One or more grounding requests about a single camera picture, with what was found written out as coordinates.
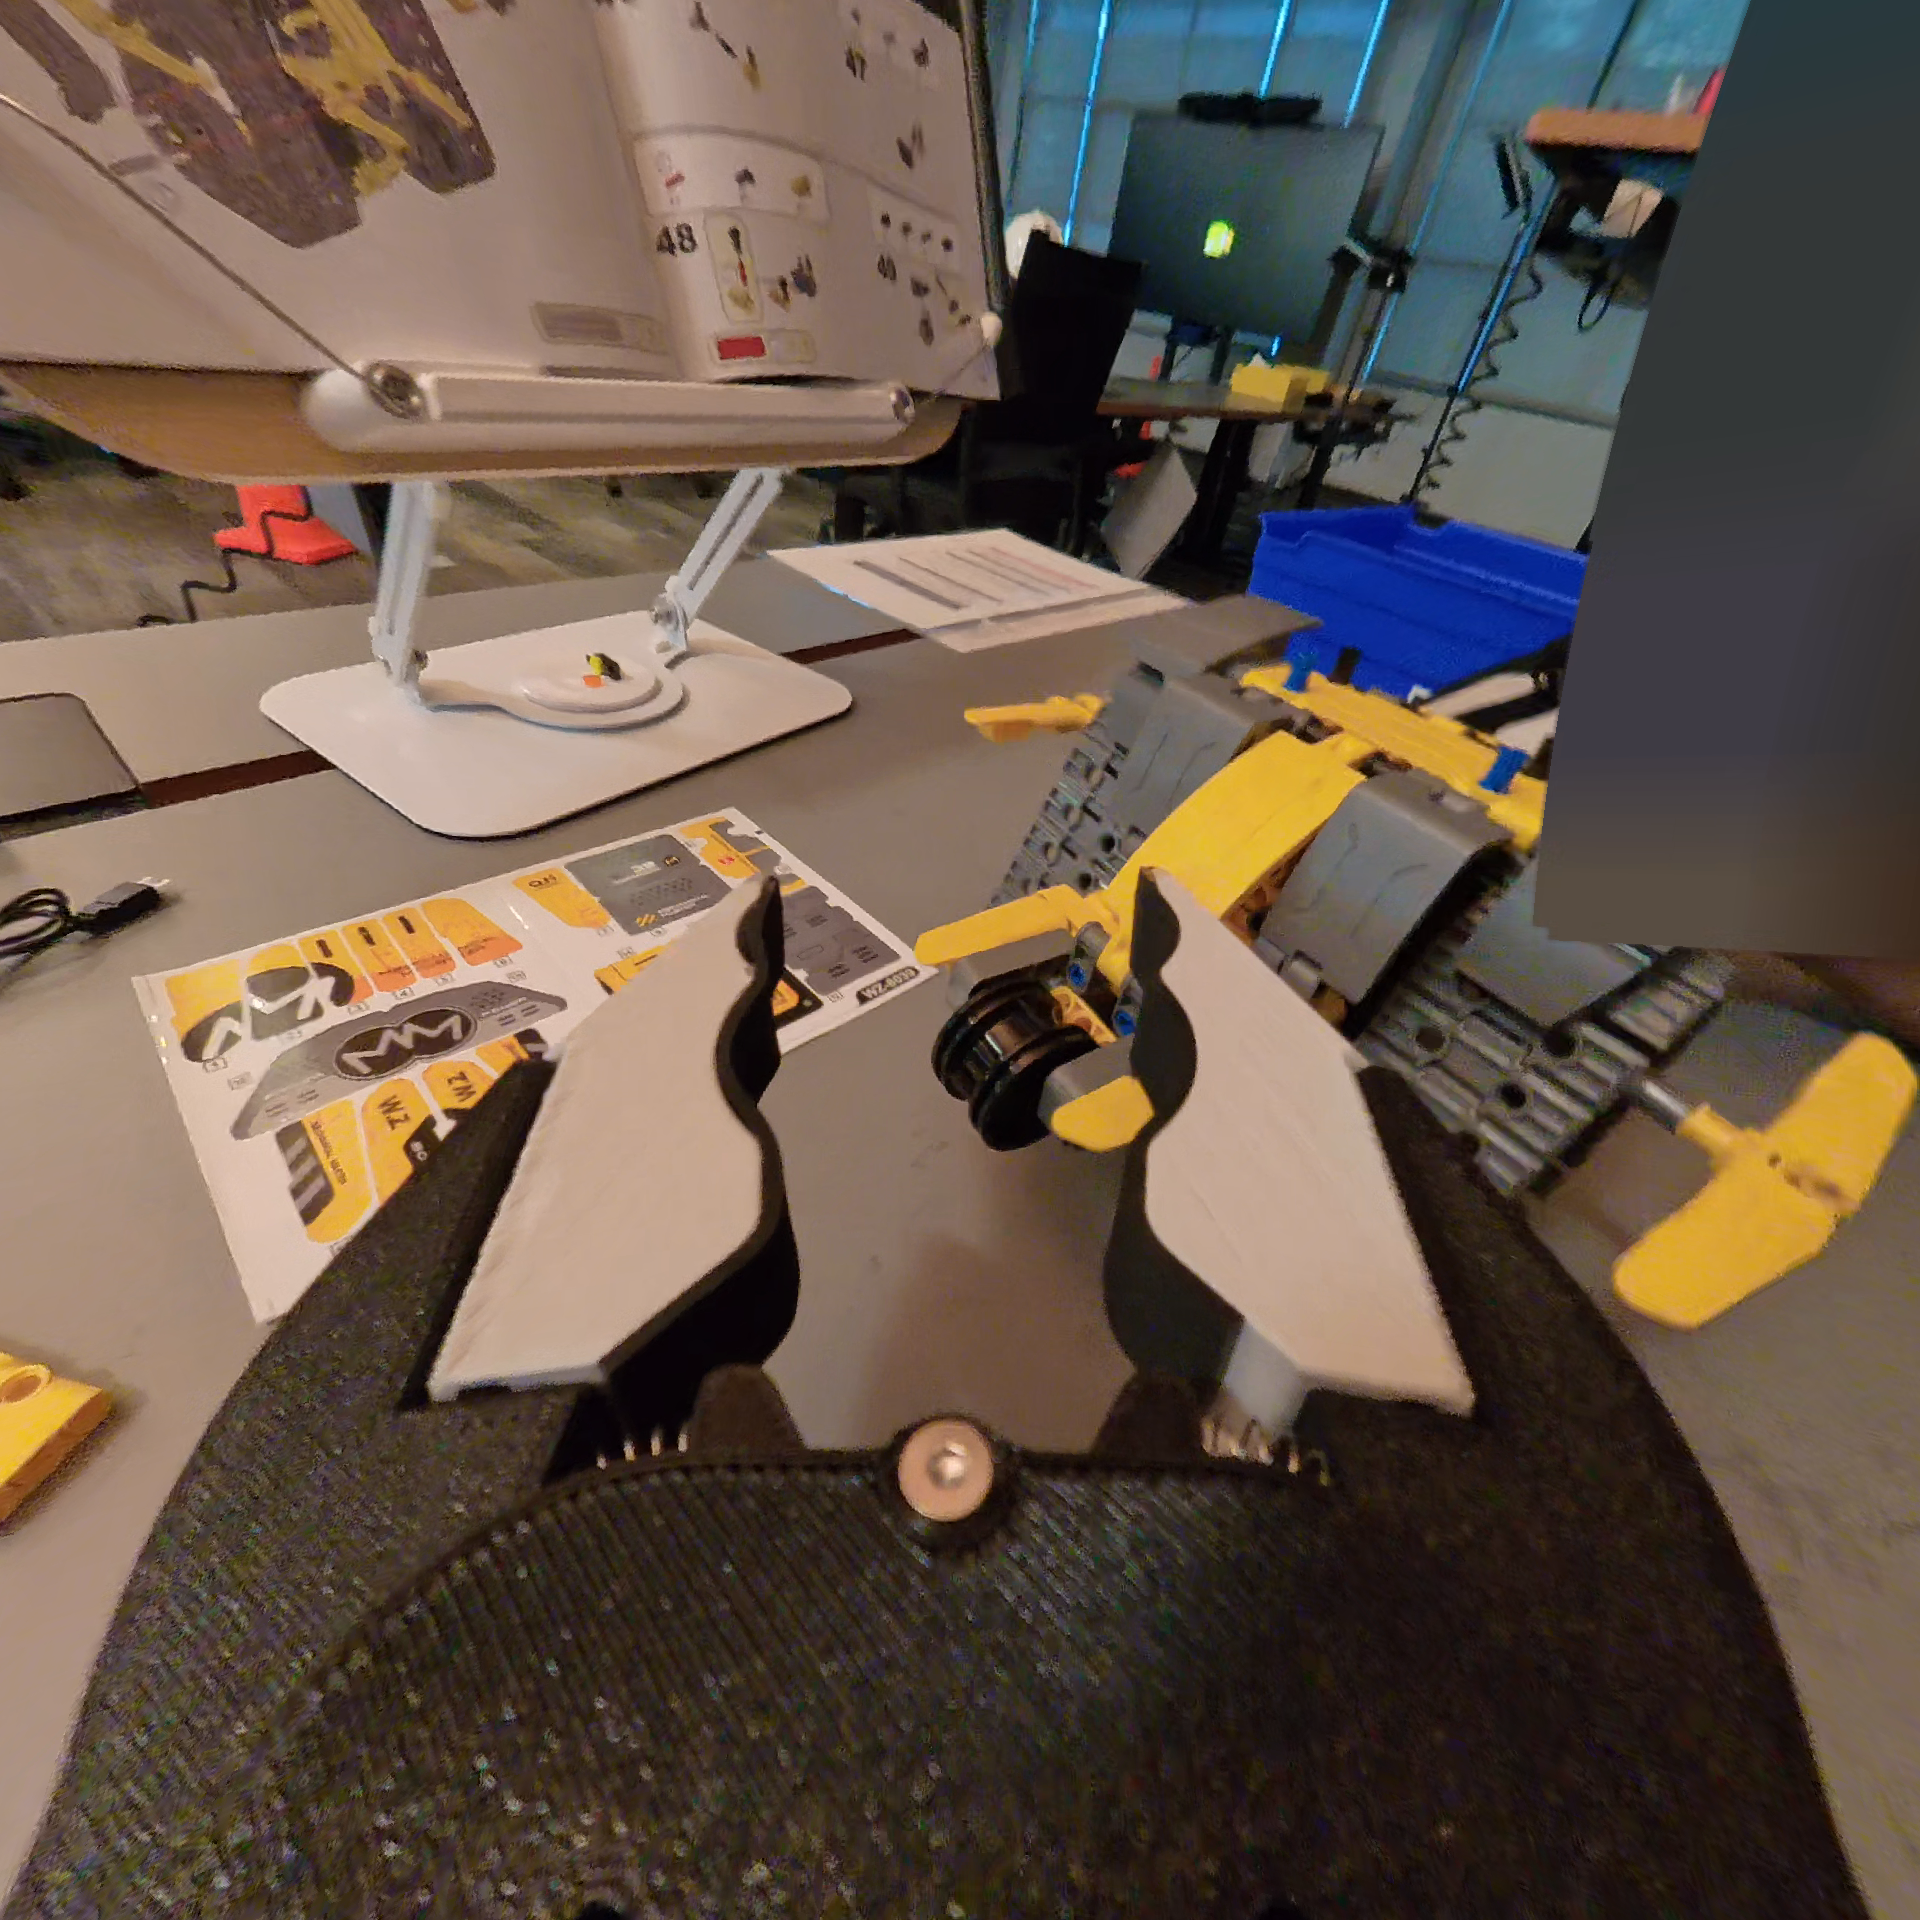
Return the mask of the black tripod stand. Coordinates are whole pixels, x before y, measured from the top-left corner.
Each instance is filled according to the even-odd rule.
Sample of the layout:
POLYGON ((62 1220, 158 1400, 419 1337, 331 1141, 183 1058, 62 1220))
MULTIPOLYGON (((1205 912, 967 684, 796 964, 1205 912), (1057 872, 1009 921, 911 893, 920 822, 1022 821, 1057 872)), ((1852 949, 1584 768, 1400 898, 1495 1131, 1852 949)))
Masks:
POLYGON ((1503 210, 1517 229, 1403 493, 1403 502, 1425 514, 1438 512, 1433 499, 1455 467, 1471 422, 1488 405, 1505 347, 1520 336, 1520 310, 1545 290, 1545 276, 1533 257, 1552 210, 1552 189, 1535 182, 1533 156, 1521 131, 1495 134, 1493 150, 1503 210))

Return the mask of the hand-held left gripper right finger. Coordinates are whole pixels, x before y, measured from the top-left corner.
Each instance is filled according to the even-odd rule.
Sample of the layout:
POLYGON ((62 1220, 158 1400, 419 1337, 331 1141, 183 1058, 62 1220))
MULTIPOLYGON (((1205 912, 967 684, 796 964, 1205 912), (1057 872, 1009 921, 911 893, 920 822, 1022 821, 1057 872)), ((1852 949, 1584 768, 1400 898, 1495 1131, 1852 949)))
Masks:
POLYGON ((1309 1392, 1475 1411, 1357 1053, 1172 872, 1135 886, 1132 1072, 1102 1296, 1124 1358, 1278 1436, 1309 1392))

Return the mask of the orange floor cone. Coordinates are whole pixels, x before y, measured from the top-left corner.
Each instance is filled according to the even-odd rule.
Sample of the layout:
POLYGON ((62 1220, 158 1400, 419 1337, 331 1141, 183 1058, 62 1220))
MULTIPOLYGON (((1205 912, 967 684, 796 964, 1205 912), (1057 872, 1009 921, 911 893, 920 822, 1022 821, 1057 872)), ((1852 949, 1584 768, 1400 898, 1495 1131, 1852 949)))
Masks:
POLYGON ((358 553, 355 540, 318 512, 301 484, 243 484, 232 493, 235 518, 209 536, 214 548, 252 560, 321 566, 358 553))

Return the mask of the printed paper sheet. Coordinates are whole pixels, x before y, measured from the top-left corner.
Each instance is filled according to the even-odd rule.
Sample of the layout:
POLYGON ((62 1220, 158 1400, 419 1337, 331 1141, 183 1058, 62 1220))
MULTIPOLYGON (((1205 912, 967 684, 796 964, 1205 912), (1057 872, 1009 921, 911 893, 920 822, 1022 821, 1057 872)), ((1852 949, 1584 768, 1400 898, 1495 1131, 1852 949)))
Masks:
POLYGON ((768 557, 955 653, 1185 605, 1176 592, 1008 530, 787 547, 768 557))

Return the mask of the black monitor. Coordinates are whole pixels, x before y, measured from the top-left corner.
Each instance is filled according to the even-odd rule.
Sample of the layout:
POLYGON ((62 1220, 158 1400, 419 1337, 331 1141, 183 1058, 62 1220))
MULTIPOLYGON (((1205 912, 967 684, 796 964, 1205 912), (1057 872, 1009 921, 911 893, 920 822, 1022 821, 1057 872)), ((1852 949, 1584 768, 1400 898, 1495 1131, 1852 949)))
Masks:
POLYGON ((1140 268, 1135 310, 1313 345, 1381 146, 1375 126, 1246 128, 1140 112, 1109 244, 1140 268))

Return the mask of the yellow toy panel piece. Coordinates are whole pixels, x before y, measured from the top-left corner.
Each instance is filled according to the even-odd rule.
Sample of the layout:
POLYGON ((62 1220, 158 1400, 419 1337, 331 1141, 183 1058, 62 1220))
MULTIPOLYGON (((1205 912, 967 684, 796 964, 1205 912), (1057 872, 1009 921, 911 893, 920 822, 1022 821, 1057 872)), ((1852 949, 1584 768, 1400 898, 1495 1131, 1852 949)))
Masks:
POLYGON ((3 1352, 3 1523, 112 1414, 112 1392, 3 1352))

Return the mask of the hanging white paper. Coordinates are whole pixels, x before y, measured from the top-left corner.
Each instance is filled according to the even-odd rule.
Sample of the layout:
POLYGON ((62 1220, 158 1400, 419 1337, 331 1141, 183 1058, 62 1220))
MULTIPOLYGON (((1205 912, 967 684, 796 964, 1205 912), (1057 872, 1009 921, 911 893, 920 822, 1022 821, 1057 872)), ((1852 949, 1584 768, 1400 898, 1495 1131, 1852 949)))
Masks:
POLYGON ((1184 530, 1198 501, 1198 484, 1184 448, 1171 438, 1155 446, 1140 468, 1124 477, 1099 524, 1099 540, 1127 580, 1143 580, 1184 530))

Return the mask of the white book stand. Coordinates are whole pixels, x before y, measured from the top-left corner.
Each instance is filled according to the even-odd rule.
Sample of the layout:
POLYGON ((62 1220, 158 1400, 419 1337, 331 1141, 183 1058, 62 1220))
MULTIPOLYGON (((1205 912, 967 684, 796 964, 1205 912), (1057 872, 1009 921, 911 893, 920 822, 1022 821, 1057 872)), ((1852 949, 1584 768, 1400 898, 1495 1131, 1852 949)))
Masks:
POLYGON ((364 364, 296 378, 5 357, 5 397, 180 475, 390 484, 369 662, 269 689, 277 730, 408 822, 502 838, 629 798, 844 716, 852 698, 791 658, 700 638, 696 617, 788 474, 911 464, 965 409, 877 381, 677 381, 364 364), (484 474, 720 474, 684 562, 639 610, 430 646, 428 573, 446 483, 484 474), (585 689, 603 651, 627 678, 585 689))

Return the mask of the yellow grey sticker sheet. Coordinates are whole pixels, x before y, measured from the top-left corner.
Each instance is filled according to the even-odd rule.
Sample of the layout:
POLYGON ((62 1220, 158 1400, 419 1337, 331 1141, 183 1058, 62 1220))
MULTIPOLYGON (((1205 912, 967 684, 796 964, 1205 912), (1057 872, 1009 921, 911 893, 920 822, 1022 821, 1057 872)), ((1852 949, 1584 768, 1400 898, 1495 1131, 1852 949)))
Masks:
POLYGON ((725 810, 137 978, 253 1320, 284 1316, 509 1068, 761 875, 783 914, 782 1049, 932 977, 725 810))

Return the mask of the black tablet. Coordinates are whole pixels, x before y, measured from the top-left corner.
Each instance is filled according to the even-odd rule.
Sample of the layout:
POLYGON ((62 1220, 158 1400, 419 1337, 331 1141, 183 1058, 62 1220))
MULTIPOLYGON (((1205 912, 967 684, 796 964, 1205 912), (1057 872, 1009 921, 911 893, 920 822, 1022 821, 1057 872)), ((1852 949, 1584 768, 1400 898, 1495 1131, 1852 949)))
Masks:
POLYGON ((81 698, 3 699, 3 828, 24 832, 142 803, 134 774, 81 698))

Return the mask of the yellow grey toy tracked vehicle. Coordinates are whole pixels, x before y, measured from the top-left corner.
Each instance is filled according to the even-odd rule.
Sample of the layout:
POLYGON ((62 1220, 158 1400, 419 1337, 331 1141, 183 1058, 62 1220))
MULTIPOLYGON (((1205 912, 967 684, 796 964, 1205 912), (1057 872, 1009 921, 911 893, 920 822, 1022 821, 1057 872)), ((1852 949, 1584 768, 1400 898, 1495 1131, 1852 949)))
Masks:
POLYGON ((967 712, 993 740, 1073 738, 991 905, 917 941, 948 982, 929 1068, 979 1138, 1107 1154, 1145 1128, 1135 893, 1161 874, 1500 1193, 1547 1193, 1627 1113, 1692 1142, 1702 1186, 1613 1262, 1627 1307, 1700 1329, 1822 1256, 1912 1113, 1907 1057, 1847 1040, 1767 1124, 1677 1094, 1729 963, 1540 929, 1540 754, 1357 685, 1355 650, 1323 670, 1313 626, 1255 597, 1145 614, 1109 692, 967 712))

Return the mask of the open instruction manual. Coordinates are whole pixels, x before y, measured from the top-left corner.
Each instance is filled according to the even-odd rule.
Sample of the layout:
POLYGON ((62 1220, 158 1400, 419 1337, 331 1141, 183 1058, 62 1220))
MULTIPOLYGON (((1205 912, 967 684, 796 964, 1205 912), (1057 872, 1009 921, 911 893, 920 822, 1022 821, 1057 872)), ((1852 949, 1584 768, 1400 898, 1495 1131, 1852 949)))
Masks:
POLYGON ((984 400, 974 77, 958 5, 5 3, 5 360, 984 400))

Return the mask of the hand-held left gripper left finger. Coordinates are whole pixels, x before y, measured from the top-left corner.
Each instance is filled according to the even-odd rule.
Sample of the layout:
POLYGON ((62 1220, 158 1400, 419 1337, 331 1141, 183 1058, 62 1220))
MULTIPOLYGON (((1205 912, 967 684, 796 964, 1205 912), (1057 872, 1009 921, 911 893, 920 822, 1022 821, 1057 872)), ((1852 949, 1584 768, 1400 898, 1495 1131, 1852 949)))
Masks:
POLYGON ((782 1048, 777 883, 753 878, 566 1038, 425 1379, 611 1386, 768 1253, 783 1169, 761 1099, 782 1048))

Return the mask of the blue plastic bin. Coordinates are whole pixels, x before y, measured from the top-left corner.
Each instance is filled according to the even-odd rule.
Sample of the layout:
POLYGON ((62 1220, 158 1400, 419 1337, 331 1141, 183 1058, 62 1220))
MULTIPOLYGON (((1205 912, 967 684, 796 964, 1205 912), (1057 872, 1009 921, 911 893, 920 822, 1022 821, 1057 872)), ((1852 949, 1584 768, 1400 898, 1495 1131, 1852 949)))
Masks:
POLYGON ((1295 674, 1408 701, 1521 668, 1568 641, 1589 557, 1411 506, 1262 517, 1251 595, 1312 617, 1295 674))

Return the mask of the black office chair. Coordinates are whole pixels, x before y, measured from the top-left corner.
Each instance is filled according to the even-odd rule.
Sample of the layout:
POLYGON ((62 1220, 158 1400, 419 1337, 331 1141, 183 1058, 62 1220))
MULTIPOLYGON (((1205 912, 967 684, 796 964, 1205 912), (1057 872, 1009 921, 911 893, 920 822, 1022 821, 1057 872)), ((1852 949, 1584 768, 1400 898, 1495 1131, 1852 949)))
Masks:
POLYGON ((1001 394, 963 429, 958 521, 1081 548, 1110 432, 1099 402, 1135 313, 1140 265, 1036 229, 1006 317, 1001 394))

